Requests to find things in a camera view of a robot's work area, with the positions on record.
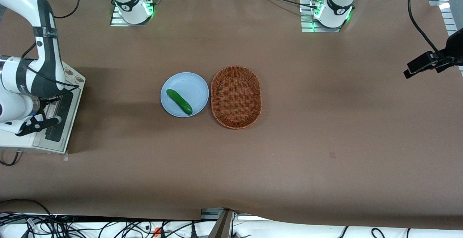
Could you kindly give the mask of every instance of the wicker basket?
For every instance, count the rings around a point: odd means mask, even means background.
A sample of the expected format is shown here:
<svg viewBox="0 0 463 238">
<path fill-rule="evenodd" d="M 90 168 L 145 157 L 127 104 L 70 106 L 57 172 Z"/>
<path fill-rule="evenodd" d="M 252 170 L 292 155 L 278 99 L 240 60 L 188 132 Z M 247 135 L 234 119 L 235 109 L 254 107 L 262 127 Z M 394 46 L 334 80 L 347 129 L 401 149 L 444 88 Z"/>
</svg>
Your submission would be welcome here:
<svg viewBox="0 0 463 238">
<path fill-rule="evenodd" d="M 215 119 L 227 128 L 251 126 L 262 111 L 258 77 L 241 66 L 220 70 L 211 84 L 211 107 Z"/>
</svg>

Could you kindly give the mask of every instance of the cucumber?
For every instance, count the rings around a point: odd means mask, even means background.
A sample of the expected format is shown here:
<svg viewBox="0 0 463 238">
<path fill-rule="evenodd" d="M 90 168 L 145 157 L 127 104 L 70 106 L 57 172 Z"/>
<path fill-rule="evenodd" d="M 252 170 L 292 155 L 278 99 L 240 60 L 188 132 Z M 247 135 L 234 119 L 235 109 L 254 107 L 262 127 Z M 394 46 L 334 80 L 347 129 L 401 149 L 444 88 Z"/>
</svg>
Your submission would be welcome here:
<svg viewBox="0 0 463 238">
<path fill-rule="evenodd" d="M 177 103 L 178 106 L 180 106 L 180 108 L 182 108 L 184 113 L 187 113 L 188 115 L 191 115 L 191 113 L 193 113 L 193 109 L 191 108 L 190 104 L 188 104 L 187 101 L 185 101 L 184 98 L 182 98 L 180 94 L 178 94 L 178 92 L 172 89 L 167 89 L 167 95 L 169 95 L 169 97 L 172 98 L 172 100 L 174 100 L 175 103 Z"/>
</svg>

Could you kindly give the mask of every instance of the metal bracket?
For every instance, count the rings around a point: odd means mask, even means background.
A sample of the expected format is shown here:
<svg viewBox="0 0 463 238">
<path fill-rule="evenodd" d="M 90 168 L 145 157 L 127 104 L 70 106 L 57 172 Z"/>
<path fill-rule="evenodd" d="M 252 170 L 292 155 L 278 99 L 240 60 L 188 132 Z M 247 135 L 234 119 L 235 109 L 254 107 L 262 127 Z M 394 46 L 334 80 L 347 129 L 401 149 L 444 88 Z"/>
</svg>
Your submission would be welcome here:
<svg viewBox="0 0 463 238">
<path fill-rule="evenodd" d="M 232 210 L 223 210 L 207 238 L 230 238 L 235 215 L 235 212 Z"/>
</svg>

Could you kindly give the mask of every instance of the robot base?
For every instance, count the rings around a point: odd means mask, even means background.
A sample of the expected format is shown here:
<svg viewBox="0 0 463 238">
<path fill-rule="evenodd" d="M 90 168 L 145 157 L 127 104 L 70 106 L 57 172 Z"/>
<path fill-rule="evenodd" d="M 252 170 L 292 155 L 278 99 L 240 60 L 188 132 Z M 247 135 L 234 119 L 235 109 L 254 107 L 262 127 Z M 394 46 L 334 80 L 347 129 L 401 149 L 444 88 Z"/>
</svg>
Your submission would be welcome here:
<svg viewBox="0 0 463 238">
<path fill-rule="evenodd" d="M 85 85 L 85 77 L 63 62 L 66 83 L 78 85 L 74 91 L 61 96 L 61 100 L 47 105 L 44 109 L 47 117 L 59 116 L 61 123 L 39 132 L 25 136 L 0 130 L 0 149 L 2 151 L 22 151 L 33 153 L 65 154 L 71 135 L 77 108 Z"/>
<path fill-rule="evenodd" d="M 128 23 L 124 18 L 122 17 L 122 14 L 117 6 L 114 6 L 114 10 L 112 11 L 112 16 L 111 16 L 111 24 L 110 26 L 122 26 L 122 27 L 129 27 L 129 26 L 146 26 L 148 21 L 153 17 L 154 15 L 154 6 L 146 6 L 146 11 L 150 12 L 150 16 L 144 21 L 141 22 L 140 24 L 131 24 Z"/>
</svg>

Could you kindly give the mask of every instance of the white floor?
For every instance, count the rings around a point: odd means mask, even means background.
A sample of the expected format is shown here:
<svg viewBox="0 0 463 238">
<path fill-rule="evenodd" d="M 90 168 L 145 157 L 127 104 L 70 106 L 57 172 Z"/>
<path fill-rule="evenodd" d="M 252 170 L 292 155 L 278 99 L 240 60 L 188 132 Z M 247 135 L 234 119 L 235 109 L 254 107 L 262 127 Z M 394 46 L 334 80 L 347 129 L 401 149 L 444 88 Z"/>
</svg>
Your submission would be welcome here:
<svg viewBox="0 0 463 238">
<path fill-rule="evenodd" d="M 191 222 L 170 222 L 165 227 L 165 231 L 173 231 L 183 225 Z M 161 226 L 161 222 L 144 222 L 139 226 L 145 230 L 149 230 L 151 225 L 152 232 L 156 227 Z M 206 237 L 212 230 L 215 222 L 197 223 L 196 232 L 201 237 Z M 102 228 L 105 223 L 77 223 L 73 224 L 74 228 Z M 325 225 L 298 225 L 275 221 L 253 221 L 253 220 L 235 220 L 233 223 L 233 232 L 238 234 L 238 237 L 251 235 L 251 238 L 338 238 L 344 226 L 325 226 Z M 114 238 L 114 236 L 125 227 L 125 223 L 117 223 L 104 229 L 101 238 Z M 379 228 L 385 238 L 405 238 L 406 229 L 404 228 Z M 344 238 L 372 238 L 372 228 L 351 226 L 347 229 Z M 25 233 L 25 224 L 5 225 L 0 228 L 0 237 L 2 238 L 21 238 Z M 36 232 L 40 230 L 39 226 L 35 226 Z M 97 238 L 100 231 L 82 231 L 87 238 Z M 177 232 L 178 235 L 189 238 L 191 236 L 191 227 L 184 228 Z M 49 238 L 49 235 L 39 236 L 41 238 Z M 131 231 L 126 238 L 152 238 L 152 235 L 145 234 L 143 237 L 136 231 Z M 179 236 L 171 235 L 170 238 L 180 238 Z M 412 229 L 410 230 L 409 238 L 463 238 L 463 231 L 450 230 L 428 230 L 428 229 Z"/>
</svg>

